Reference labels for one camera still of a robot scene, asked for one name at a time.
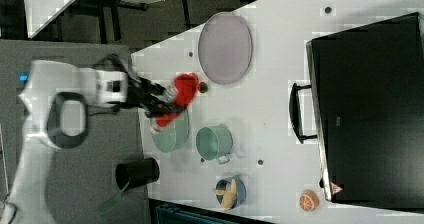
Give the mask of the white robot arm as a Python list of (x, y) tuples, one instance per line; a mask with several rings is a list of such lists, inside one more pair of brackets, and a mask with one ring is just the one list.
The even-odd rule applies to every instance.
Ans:
[(121, 58), (91, 67), (35, 60), (19, 99), (28, 111), (11, 190), (2, 200), (1, 224), (56, 224), (48, 209), (47, 179), (54, 153), (82, 145), (89, 136), (89, 109), (143, 108), (153, 117), (180, 110), (178, 89), (142, 78)]

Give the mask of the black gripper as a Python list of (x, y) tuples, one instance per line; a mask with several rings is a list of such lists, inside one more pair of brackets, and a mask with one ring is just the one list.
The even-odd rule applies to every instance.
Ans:
[(137, 77), (128, 80), (126, 108), (142, 108), (148, 118), (180, 113), (183, 107), (170, 100), (170, 91), (148, 79)]

